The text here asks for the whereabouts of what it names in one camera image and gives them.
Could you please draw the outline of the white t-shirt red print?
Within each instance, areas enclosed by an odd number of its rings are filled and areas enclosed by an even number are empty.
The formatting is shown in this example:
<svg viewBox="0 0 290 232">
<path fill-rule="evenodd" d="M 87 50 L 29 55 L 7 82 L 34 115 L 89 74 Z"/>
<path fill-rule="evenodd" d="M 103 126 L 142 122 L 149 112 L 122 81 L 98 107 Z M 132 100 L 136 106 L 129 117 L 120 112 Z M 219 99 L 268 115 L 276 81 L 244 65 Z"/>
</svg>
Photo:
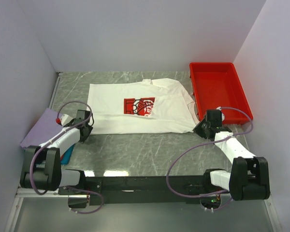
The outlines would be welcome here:
<svg viewBox="0 0 290 232">
<path fill-rule="evenodd" d="M 194 99 L 169 78 L 90 84 L 87 103 L 94 114 L 92 134 L 187 133 L 199 123 Z"/>
</svg>

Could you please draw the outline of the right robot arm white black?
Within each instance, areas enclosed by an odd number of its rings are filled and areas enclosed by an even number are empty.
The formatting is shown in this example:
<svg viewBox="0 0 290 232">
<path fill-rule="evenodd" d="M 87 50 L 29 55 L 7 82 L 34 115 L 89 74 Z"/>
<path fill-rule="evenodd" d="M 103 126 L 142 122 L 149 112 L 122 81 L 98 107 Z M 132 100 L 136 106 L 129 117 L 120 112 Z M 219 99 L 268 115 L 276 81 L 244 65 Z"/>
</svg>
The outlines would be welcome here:
<svg viewBox="0 0 290 232">
<path fill-rule="evenodd" d="M 227 190 L 235 201 L 266 200 L 270 197 L 268 161 L 248 151 L 228 127 L 223 126 L 223 108 L 207 110 L 194 132 L 217 146 L 232 164 L 227 172 L 207 169 L 203 174 L 203 189 L 213 193 Z"/>
</svg>

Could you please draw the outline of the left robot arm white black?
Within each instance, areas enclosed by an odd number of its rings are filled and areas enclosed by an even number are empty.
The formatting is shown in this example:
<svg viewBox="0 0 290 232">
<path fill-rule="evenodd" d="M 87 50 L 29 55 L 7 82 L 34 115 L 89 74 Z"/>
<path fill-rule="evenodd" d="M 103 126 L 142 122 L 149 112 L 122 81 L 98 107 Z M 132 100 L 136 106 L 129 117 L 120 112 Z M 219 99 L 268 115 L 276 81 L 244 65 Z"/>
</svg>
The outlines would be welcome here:
<svg viewBox="0 0 290 232">
<path fill-rule="evenodd" d="M 84 172 L 67 170 L 65 177 L 62 177 L 61 156 L 73 145 L 83 143 L 88 138 L 93 129 L 88 123 L 90 120 L 93 120 L 91 111 L 78 110 L 76 117 L 60 126 L 60 131 L 55 136 L 39 145 L 27 146 L 20 186 L 31 188 L 39 195 L 63 186 L 70 186 L 75 194 L 84 193 L 87 188 L 87 182 L 81 178 Z"/>
</svg>

